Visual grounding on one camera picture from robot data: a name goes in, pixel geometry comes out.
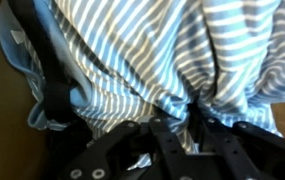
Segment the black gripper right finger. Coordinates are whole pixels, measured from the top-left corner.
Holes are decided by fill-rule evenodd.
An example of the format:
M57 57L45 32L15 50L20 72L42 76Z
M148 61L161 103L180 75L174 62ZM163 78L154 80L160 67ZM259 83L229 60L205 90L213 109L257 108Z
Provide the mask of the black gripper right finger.
M188 105L190 113L188 131L198 150L211 150L212 142L206 128L205 118L198 106L193 103Z

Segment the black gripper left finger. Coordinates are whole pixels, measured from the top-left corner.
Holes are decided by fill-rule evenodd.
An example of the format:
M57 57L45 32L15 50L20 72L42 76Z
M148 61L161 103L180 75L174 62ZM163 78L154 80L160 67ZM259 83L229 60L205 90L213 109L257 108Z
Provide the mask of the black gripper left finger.
M72 122L74 113L70 101L70 85L40 21L34 0L8 0L8 4L40 60L45 77L43 106L46 117L57 122Z

